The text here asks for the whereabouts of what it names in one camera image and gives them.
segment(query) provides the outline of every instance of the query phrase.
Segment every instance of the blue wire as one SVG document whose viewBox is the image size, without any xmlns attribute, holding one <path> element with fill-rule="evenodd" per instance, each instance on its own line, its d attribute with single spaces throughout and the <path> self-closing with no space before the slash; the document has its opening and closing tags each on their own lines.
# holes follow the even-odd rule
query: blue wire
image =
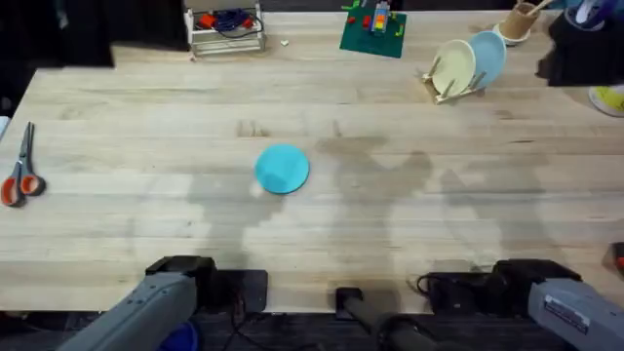
<svg viewBox="0 0 624 351">
<path fill-rule="evenodd" d="M 256 15 L 245 12 L 243 9 L 215 11 L 213 13 L 213 16 L 215 19 L 214 30 L 216 30 L 219 34 L 229 39 L 242 38 L 244 36 L 256 34 L 264 30 L 264 23 Z M 248 18 L 252 18 L 256 20 L 258 23 L 260 23 L 260 29 L 246 32 L 241 35 L 226 35 L 223 33 L 223 32 L 232 31 L 238 28 Z"/>
</svg>

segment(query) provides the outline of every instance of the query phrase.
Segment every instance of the red lego brick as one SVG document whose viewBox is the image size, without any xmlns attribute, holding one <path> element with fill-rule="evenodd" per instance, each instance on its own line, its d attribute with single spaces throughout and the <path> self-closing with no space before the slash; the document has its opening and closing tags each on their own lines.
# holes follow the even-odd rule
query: red lego brick
<svg viewBox="0 0 624 351">
<path fill-rule="evenodd" d="M 364 16 L 364 20 L 362 21 L 362 28 L 369 29 L 371 27 L 371 16 Z"/>
<path fill-rule="evenodd" d="M 202 28 L 210 29 L 215 25 L 215 16 L 213 15 L 203 15 L 199 18 L 199 25 Z"/>
<path fill-rule="evenodd" d="M 243 24 L 241 24 L 241 25 L 244 26 L 246 29 L 249 29 L 249 28 L 254 26 L 254 20 L 251 17 L 249 17 L 249 18 L 245 19 L 243 21 Z"/>
</svg>

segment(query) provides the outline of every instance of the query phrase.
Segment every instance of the sticker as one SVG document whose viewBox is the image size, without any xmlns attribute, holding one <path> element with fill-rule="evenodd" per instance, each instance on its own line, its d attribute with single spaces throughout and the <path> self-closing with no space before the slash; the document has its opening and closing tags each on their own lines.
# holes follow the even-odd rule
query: sticker
<svg viewBox="0 0 624 351">
<path fill-rule="evenodd" d="M 579 332 L 587 334 L 589 331 L 589 318 L 576 312 L 574 309 L 565 305 L 551 295 L 546 295 L 544 297 L 544 309 L 559 317 L 562 321 Z"/>
</svg>

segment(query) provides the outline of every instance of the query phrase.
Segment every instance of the black cable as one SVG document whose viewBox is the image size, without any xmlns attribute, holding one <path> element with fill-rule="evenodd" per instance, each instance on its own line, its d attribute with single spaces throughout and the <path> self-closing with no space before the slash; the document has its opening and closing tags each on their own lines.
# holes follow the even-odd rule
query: black cable
<svg viewBox="0 0 624 351">
<path fill-rule="evenodd" d="M 248 315 L 247 314 L 247 308 L 245 306 L 245 300 L 242 299 L 240 296 L 238 296 L 238 302 L 243 306 L 243 315 L 245 316 L 245 318 L 243 319 L 243 321 L 241 323 L 236 325 L 236 321 L 235 321 L 235 318 L 234 318 L 235 306 L 236 306 L 236 304 L 235 304 L 232 307 L 232 312 L 230 313 L 230 326 L 232 327 L 232 333 L 227 337 L 227 340 L 225 341 L 225 344 L 223 344 L 223 347 L 221 348 L 221 351 L 227 351 L 227 348 L 232 344 L 232 340 L 234 339 L 234 335 L 239 335 L 240 337 L 244 338 L 249 344 L 257 347 L 260 350 L 263 350 L 263 351 L 280 351 L 279 349 L 262 345 L 261 343 L 253 340 L 252 338 L 250 338 L 249 336 L 243 334 L 240 331 L 240 329 L 248 321 L 250 321 L 252 319 L 253 315 Z M 293 348 L 291 351 L 301 351 L 301 350 L 305 350 L 305 349 L 312 348 L 312 347 L 317 348 L 319 351 L 325 351 L 325 348 L 323 348 L 321 346 L 321 344 L 318 344 L 318 343 L 308 343 L 308 344 L 299 345 L 299 346 Z"/>
<path fill-rule="evenodd" d="M 420 286 L 420 282 L 422 282 L 425 279 L 429 279 L 431 276 L 429 274 L 425 274 L 423 276 L 418 277 L 418 279 L 416 280 L 416 289 L 418 290 L 418 292 L 420 294 L 422 294 L 423 296 L 429 297 L 429 292 L 424 290 L 421 286 Z"/>
</svg>

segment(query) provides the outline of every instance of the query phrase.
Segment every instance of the blue circular disc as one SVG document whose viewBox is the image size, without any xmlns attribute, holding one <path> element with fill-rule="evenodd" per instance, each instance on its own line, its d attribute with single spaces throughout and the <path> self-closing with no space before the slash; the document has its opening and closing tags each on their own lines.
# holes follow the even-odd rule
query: blue circular disc
<svg viewBox="0 0 624 351">
<path fill-rule="evenodd" d="M 475 52 L 475 58 L 477 59 L 475 75 L 478 76 L 482 72 L 486 73 L 486 76 L 479 82 L 477 88 L 485 88 L 503 71 L 505 60 L 507 59 L 505 41 L 500 35 L 486 30 L 470 38 L 470 46 Z"/>
<path fill-rule="evenodd" d="M 266 191 L 288 194 L 308 178 L 310 163 L 303 151 L 287 145 L 271 145 L 255 163 L 255 178 Z"/>
</svg>

